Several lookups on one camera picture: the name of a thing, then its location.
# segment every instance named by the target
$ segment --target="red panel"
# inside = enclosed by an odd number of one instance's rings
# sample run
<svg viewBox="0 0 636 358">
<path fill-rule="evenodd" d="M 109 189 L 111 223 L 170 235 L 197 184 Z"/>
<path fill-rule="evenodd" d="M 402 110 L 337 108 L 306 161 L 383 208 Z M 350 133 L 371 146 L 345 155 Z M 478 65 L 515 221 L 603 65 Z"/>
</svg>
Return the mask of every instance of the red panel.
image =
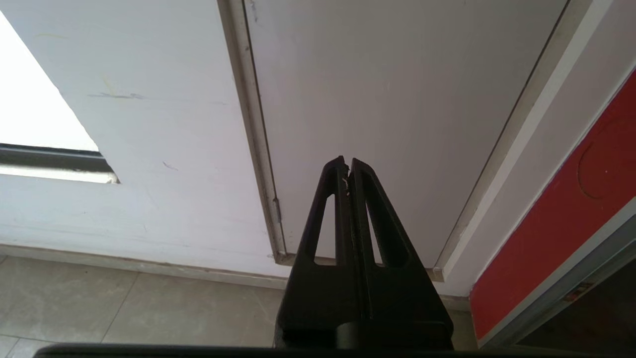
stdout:
<svg viewBox="0 0 636 358">
<path fill-rule="evenodd" d="M 478 339 L 636 196 L 632 75 L 471 292 Z"/>
</svg>

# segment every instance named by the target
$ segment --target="door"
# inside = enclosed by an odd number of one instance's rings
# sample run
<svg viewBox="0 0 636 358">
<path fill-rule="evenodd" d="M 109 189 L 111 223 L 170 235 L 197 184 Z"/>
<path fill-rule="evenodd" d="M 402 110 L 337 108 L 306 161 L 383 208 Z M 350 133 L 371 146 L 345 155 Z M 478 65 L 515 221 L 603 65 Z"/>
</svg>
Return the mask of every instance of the door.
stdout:
<svg viewBox="0 0 636 358">
<path fill-rule="evenodd" d="M 433 267 L 564 4 L 246 3 L 287 252 L 344 155 L 375 169 Z M 334 256 L 333 216 L 317 256 Z"/>
</svg>

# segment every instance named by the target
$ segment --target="tile floor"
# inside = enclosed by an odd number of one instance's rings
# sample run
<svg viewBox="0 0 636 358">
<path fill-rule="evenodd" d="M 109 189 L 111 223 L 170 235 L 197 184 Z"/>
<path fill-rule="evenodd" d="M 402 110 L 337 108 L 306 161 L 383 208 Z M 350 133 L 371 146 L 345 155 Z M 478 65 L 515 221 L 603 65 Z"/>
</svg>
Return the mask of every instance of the tile floor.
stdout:
<svg viewBox="0 0 636 358">
<path fill-rule="evenodd" d="M 283 291 L 0 257 L 0 358 L 55 342 L 269 347 Z M 451 311 L 456 349 L 476 349 Z"/>
</svg>

